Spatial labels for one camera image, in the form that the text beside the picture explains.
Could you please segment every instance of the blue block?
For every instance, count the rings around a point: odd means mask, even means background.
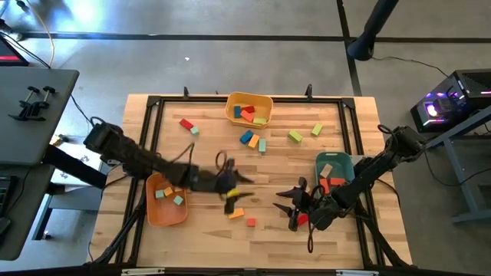
[[[240,106],[234,106],[233,107],[233,116],[235,118],[240,118]]]
[[[243,143],[244,145],[247,145],[247,143],[251,140],[252,135],[254,135],[254,133],[252,133],[251,130],[247,130],[247,132],[244,133],[242,137],[240,137],[240,142]]]

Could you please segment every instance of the power cord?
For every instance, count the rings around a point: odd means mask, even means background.
[[[482,169],[480,170],[479,172],[475,172],[474,174],[470,175],[469,177],[467,177],[466,179],[464,179],[462,182],[459,182],[457,184],[448,184],[448,183],[445,183],[443,181],[441,181],[440,179],[437,178],[437,176],[435,175],[435,173],[433,172],[433,170],[431,169],[431,165],[430,165],[430,161],[428,160],[428,155],[427,155],[427,151],[425,150],[424,152],[424,158],[426,159],[427,161],[427,165],[428,165],[428,169],[430,171],[430,174],[431,176],[433,177],[433,179],[435,179],[436,181],[438,181],[438,183],[440,183],[441,185],[443,186],[448,186],[448,187],[460,187],[461,185],[463,185],[465,182],[467,182],[468,180],[472,179],[474,176],[477,176],[481,173],[484,173],[484,172],[488,172],[488,171],[491,171],[491,168],[488,168],[488,169]]]
[[[376,61],[385,61],[385,60],[390,60],[390,59],[395,59],[395,60],[399,60],[399,61],[408,61],[408,62],[414,62],[414,63],[417,63],[417,64],[421,64],[421,65],[424,65],[424,66],[428,66],[428,67],[431,67],[431,68],[434,68],[434,69],[437,69],[441,74],[443,74],[443,76],[445,77],[448,77],[447,74],[445,74],[445,72],[443,72],[441,69],[439,69],[437,66],[434,66],[434,65],[431,65],[431,64],[426,64],[422,61],[416,61],[414,59],[404,59],[404,58],[400,58],[400,57],[392,57],[392,56],[388,56],[388,57],[381,57],[381,58],[377,58],[377,57],[372,57],[372,59],[376,60]]]

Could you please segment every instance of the concrete floor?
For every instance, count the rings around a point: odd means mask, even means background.
[[[360,33],[375,2],[344,0],[352,36]],[[122,35],[341,35],[335,0],[33,3],[52,31]],[[400,2],[381,36],[491,38],[489,12],[491,3],[487,0]],[[19,30],[42,31],[32,15],[22,13],[16,5],[10,5],[2,18]],[[48,40],[28,39],[22,44],[45,60],[49,58]],[[234,90],[301,94],[307,84],[313,84],[317,95],[353,94],[342,42],[57,39],[55,44],[54,67],[81,72],[74,91],[78,103],[86,113],[114,123],[121,123],[128,94],[181,93],[183,86],[191,93],[201,94],[215,90],[224,94]],[[376,45],[376,57],[389,55],[434,64],[448,74],[456,69],[491,67],[489,44]],[[362,94],[376,98],[382,123],[391,127],[413,125],[409,109],[443,79],[432,68],[402,61],[367,61],[356,65]],[[87,134],[82,116],[71,103],[58,130],[71,135]],[[467,159],[489,160],[488,156],[469,158],[468,149],[463,146],[460,150]],[[444,154],[437,151],[429,157],[442,180],[456,181],[453,173],[444,169],[447,164]],[[424,159],[399,166],[394,178],[414,264],[444,271],[491,274],[491,225],[455,226],[450,222],[452,215],[466,211],[458,188],[434,182]],[[0,261],[0,271],[83,263],[95,217],[76,211],[54,212],[48,230],[55,240],[27,241],[17,261]]]

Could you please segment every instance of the wooden table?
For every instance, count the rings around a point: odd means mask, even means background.
[[[148,95],[131,94],[124,112],[123,129],[138,141]],[[384,148],[384,138],[377,130],[380,123],[373,97],[354,98],[361,137],[366,155],[376,155]],[[224,103],[166,102],[157,152],[172,159],[193,140],[196,147],[193,162],[205,169],[214,169],[215,155],[226,150],[236,159],[239,171],[255,183],[241,185],[242,191],[255,192],[236,207],[245,209],[245,216],[228,219],[223,202],[215,194],[192,192],[188,195],[189,214],[185,222],[167,228],[156,228],[145,221],[137,265],[181,268],[362,268],[360,246],[354,218],[339,218],[325,231],[314,232],[314,252],[307,251],[308,226],[297,232],[288,230],[288,218],[273,202],[290,205],[291,201],[275,195],[298,183],[304,176],[314,182],[314,160],[322,151],[344,151],[338,108],[325,103],[275,103],[272,122],[255,133],[267,139],[262,156],[239,142],[246,128],[233,126],[224,114]],[[156,111],[152,113],[153,125]],[[179,125],[186,118],[199,127],[193,137]],[[348,126],[351,129],[349,116]],[[319,137],[310,136],[311,128],[322,123]],[[300,144],[288,137],[297,130],[304,139]],[[149,129],[150,145],[153,128]],[[115,170],[108,182],[122,176]],[[381,177],[393,185],[390,173]],[[110,244],[123,221],[130,180],[126,179],[104,191],[91,243],[96,258]],[[410,263],[410,252],[397,197],[380,183],[372,189],[378,224],[382,234],[399,256]],[[255,228],[246,227],[246,219],[257,218]],[[133,230],[129,234],[125,261],[130,254]],[[374,246],[367,231],[372,260]]]

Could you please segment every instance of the keyboard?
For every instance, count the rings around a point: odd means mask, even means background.
[[[7,212],[8,202],[12,197],[16,176],[0,176],[0,218]]]

